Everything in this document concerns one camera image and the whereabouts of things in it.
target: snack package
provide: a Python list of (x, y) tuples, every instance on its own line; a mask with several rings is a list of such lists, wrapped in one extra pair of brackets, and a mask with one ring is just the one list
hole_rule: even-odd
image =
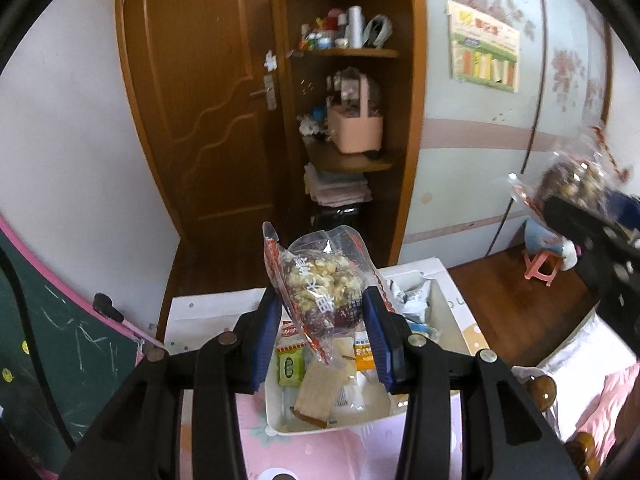
[(318, 428), (327, 428), (333, 413), (361, 411), (364, 400), (356, 379), (356, 359), (351, 337), (333, 339), (336, 367), (312, 359), (293, 408), (293, 414)]
[(291, 352), (306, 346), (306, 339), (300, 335), (296, 326), (290, 321), (283, 321), (276, 341), (276, 353)]
[(364, 370), (371, 370), (376, 367), (373, 361), (373, 354), (371, 352), (371, 345), (369, 344), (369, 336), (364, 327), (359, 327), (361, 330), (356, 330), (355, 341), (353, 343), (353, 349), (356, 354), (356, 370), (363, 372)]
[(264, 263), (298, 332), (316, 358), (332, 365), (335, 337), (353, 337), (362, 321), (362, 293), (377, 286), (386, 307), (394, 311), (385, 281), (373, 266), (358, 232), (340, 226), (278, 244), (269, 222), (262, 226)]
[(278, 385), (283, 388), (299, 388), (305, 376), (303, 349), (278, 353)]
[(366, 409), (362, 395), (362, 388), (366, 381), (367, 378), (362, 373), (356, 373), (356, 376), (342, 387), (329, 415), (329, 426), (340, 424), (340, 419), (344, 415), (353, 415)]
[(596, 142), (587, 135), (561, 139), (550, 152), (542, 174), (526, 179), (510, 173), (511, 195), (529, 214), (546, 226), (543, 211), (546, 200), (558, 195), (609, 221), (616, 221), (619, 211), (612, 206), (612, 191), (620, 181), (609, 160), (600, 153)]

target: chalkboard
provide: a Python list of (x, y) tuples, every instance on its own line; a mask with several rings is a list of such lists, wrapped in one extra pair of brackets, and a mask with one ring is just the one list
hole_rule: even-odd
[[(24, 255), (28, 250), (16, 241), (1, 217), (0, 247), (24, 291), (52, 396), (68, 432), (78, 442), (135, 367), (142, 343), (124, 329), (120, 330), (123, 333), (115, 330), (113, 321), (106, 322), (87, 304), (79, 305), (78, 297), (66, 286), (47, 279), (42, 264), (34, 262), (31, 253)], [(90, 255), (78, 265), (90, 266)], [(28, 352), (14, 295), (0, 272), (2, 422), (28, 457), (59, 473), (69, 451), (46, 407)]]

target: plastic bag of snacks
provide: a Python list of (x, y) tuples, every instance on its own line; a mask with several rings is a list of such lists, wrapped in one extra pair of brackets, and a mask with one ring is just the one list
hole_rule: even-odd
[(612, 191), (620, 186), (619, 177), (598, 144), (587, 135), (561, 139), (549, 154), (542, 174), (527, 180), (511, 173), (511, 195), (529, 214), (546, 225), (543, 211), (546, 201), (560, 196), (609, 221), (616, 221), (619, 211), (613, 207)]
[(352, 336), (362, 321), (362, 293), (377, 286), (393, 311), (391, 294), (358, 232), (340, 226), (298, 238), (288, 249), (269, 222), (262, 226), (264, 263), (296, 328), (316, 357), (331, 365), (334, 337)]

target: door lock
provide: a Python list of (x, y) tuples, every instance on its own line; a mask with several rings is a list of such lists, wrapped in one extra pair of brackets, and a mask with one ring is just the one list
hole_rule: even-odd
[(273, 76), (266, 75), (263, 78), (264, 80), (264, 88), (260, 90), (256, 90), (255, 92), (250, 92), (249, 97), (258, 97), (259, 95), (267, 96), (267, 108), (269, 110), (275, 110), (278, 107), (278, 102), (276, 101), (276, 89), (273, 84)]

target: wooden cabinet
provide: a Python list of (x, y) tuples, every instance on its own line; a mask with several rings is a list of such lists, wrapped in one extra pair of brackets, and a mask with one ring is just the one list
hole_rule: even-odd
[[(320, 170), (363, 171), (373, 202), (367, 205), (361, 234), (374, 263), (379, 267), (398, 260), (420, 149), (426, 79), (425, 0), (272, 0), (278, 58), (280, 94), (286, 114), (287, 137), (297, 143), (302, 166), (311, 160)], [(347, 10), (358, 5), (366, 20), (377, 14), (388, 16), (393, 34), (382, 50), (316, 50), (302, 56), (293, 52), (303, 23), (313, 23), (335, 7)], [(384, 117), (383, 157), (369, 160), (363, 155), (342, 155), (333, 145), (318, 146), (298, 133), (295, 117), (310, 113), (326, 97), (326, 77), (354, 66), (366, 73), (382, 92)]]

